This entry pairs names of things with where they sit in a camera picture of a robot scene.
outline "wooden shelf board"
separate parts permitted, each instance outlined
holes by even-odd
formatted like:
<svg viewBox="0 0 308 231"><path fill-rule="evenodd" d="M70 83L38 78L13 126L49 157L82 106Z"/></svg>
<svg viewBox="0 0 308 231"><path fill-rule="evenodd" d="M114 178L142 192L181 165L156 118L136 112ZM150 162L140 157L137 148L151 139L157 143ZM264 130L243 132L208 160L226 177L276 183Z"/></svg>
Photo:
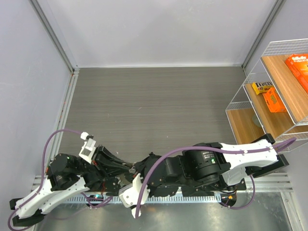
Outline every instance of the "wooden shelf board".
<svg viewBox="0 0 308 231"><path fill-rule="evenodd" d="M297 123L308 116L308 94L284 63L289 56L263 56L262 62Z"/></svg>
<svg viewBox="0 0 308 231"><path fill-rule="evenodd" d="M273 138L277 138L285 131L289 130L294 123L292 122L287 112L272 113L269 111L268 106L262 94L256 95L250 83L244 86L247 93L254 105L254 108L263 124L265 131L272 134ZM308 131L308 126L297 126L291 129L288 133L297 133Z"/></svg>
<svg viewBox="0 0 308 231"><path fill-rule="evenodd" d="M238 144L251 143L264 135L263 129L254 124L253 108L228 110L227 115Z"/></svg>

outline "orange box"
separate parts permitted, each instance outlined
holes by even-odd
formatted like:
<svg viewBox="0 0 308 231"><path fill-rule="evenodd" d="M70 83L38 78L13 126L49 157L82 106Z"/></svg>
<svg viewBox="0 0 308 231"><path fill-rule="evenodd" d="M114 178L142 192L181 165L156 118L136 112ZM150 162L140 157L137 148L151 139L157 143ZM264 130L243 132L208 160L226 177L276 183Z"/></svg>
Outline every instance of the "orange box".
<svg viewBox="0 0 308 231"><path fill-rule="evenodd" d="M268 92L264 93L263 97L265 99L265 102L270 112L286 112L287 111L274 87L269 89Z"/></svg>
<svg viewBox="0 0 308 231"><path fill-rule="evenodd" d="M308 93L308 54L292 54L285 64Z"/></svg>

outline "black and white robotic arm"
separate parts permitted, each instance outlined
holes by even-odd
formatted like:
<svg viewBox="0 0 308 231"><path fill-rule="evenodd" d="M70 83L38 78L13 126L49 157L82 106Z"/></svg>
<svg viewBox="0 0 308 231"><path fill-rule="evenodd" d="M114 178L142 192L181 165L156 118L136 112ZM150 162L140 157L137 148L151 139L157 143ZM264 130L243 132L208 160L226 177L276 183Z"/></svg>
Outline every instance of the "black and white robotic arm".
<svg viewBox="0 0 308 231"><path fill-rule="evenodd" d="M56 155L48 166L41 190L37 188L25 198L10 201L11 209L16 210L14 226L39 223L59 204L87 191L119 196L135 217L144 178L161 156L150 153L140 162L129 163L111 154L104 146L96 146L93 136L83 132L81 138L85 142L78 156ZM264 176L288 165L283 154L276 153L272 146L274 142L272 136L266 134L250 144L199 143L194 146L196 150L192 147L182 155L167 157L155 172L148 175L140 204L144 204L148 197L174 196L180 187L183 196L194 196L196 189L206 195L217 190L246 190L244 177ZM251 151L260 149L264 151L257 154Z"/></svg>

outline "white backdrop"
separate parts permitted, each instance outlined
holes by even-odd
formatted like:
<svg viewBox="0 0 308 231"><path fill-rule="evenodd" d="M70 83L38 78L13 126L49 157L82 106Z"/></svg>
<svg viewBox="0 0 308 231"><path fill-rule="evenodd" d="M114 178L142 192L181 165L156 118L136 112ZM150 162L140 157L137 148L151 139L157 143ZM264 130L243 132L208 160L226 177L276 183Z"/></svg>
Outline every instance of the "white backdrop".
<svg viewBox="0 0 308 231"><path fill-rule="evenodd" d="M79 67L242 64L275 0L48 0Z"/></svg>
<svg viewBox="0 0 308 231"><path fill-rule="evenodd" d="M30 193L70 73L27 0L0 0L0 230Z"/></svg>

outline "white wire rack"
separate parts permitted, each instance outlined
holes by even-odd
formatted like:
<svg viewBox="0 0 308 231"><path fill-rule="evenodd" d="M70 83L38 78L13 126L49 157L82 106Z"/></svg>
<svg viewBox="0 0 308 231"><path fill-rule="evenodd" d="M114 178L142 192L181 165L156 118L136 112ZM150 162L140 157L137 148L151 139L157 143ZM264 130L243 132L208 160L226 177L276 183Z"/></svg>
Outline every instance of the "white wire rack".
<svg viewBox="0 0 308 231"><path fill-rule="evenodd" d="M296 40L287 40L287 41L275 41L275 42L270 42L265 51L263 52L262 56L272 56L272 55L283 55L283 54L292 54L292 53L308 53L308 38L306 39L296 39ZM277 85L275 84L275 81L271 78L271 76L268 74L266 67L262 63L261 59L258 60L252 71L249 73L237 93L235 94L234 98L231 100L230 104L228 105L226 111L228 110L240 110L240 109L245 109L245 108L253 108L255 111L255 114L263 128L263 131L266 133L266 128L263 126L263 123L260 119L260 116L258 115L258 111L255 109L255 106L253 105L253 102L251 101L251 98L247 92L247 89L245 87L245 84L253 83L253 82L267 82L270 81L273 83L275 88L277 89ZM238 102L237 95L238 93L244 90L248 101L242 101ZM277 89L277 92L279 96L281 97L284 105L286 106L286 109L288 111L288 114L293 122L294 125L290 127L290 129L286 130L284 133L276 137L276 142L282 142L285 141L289 138L296 137L297 140L303 141L307 140L308 141L308 129L307 132L293 132L293 133L288 133L290 130L297 126L307 126L308 125L308 115L306 118L299 122L294 122L293 114L291 113L291 110L289 109L287 103L285 102L283 96L281 95L279 89Z"/></svg>

